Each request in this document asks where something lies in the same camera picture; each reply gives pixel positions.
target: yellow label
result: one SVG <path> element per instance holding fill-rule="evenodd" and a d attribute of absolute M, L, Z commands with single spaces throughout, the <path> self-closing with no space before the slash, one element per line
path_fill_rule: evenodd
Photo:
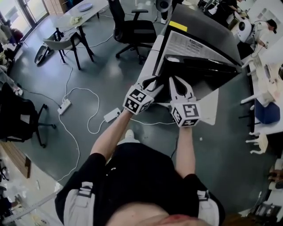
<path fill-rule="evenodd" d="M 182 24 L 179 24 L 179 23 L 176 23 L 174 21 L 170 21 L 169 25 L 173 26 L 173 27 L 176 27 L 176 28 L 178 28 L 180 30 L 187 31 L 187 27 L 186 26 L 184 26 Z"/>

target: lips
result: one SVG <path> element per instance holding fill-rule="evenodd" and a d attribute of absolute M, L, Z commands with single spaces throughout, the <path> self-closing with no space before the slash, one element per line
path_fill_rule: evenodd
<path fill-rule="evenodd" d="M 182 222 L 182 221 L 186 221 L 186 220 L 196 220 L 197 218 L 194 217 L 189 217 L 187 215 L 183 215 L 183 214 L 176 214 L 176 215 L 170 215 L 164 219 L 162 219 L 158 225 L 166 225 L 166 224 L 171 224 L 171 223 L 178 223 L 178 222 Z"/>

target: black and white marker cube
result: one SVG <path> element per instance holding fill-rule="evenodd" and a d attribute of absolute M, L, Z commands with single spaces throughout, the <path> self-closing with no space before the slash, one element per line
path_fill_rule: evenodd
<path fill-rule="evenodd" d="M 195 126 L 200 120 L 200 106 L 196 102 L 171 101 L 172 112 L 179 127 Z"/>
<path fill-rule="evenodd" d="M 137 89 L 135 86 L 131 86 L 126 95 L 123 107 L 137 115 L 148 109 L 153 101 L 154 99 L 151 96 L 147 95 L 142 90 Z"/>

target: white power adapter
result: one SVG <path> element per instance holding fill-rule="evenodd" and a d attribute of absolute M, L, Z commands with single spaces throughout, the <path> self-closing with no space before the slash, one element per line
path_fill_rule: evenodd
<path fill-rule="evenodd" d="M 107 115 L 104 115 L 104 120 L 106 122 L 110 122 L 113 119 L 117 118 L 121 114 L 121 111 L 119 108 L 115 108 L 113 111 L 109 112 Z"/>
<path fill-rule="evenodd" d="M 59 115 L 62 115 L 68 107 L 70 107 L 71 102 L 69 101 L 69 99 L 65 99 L 65 101 L 62 103 L 61 108 L 58 108 L 58 113 Z"/>

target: blue plate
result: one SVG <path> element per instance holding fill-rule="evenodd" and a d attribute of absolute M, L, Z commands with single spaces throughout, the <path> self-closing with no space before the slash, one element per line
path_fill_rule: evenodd
<path fill-rule="evenodd" d="M 91 9 L 91 8 L 92 8 L 92 4 L 91 4 L 91 3 L 85 3 L 85 4 L 80 5 L 80 6 L 78 7 L 78 10 L 79 10 L 80 12 L 84 12 L 84 11 L 87 11 L 87 10 L 89 10 L 89 9 Z"/>

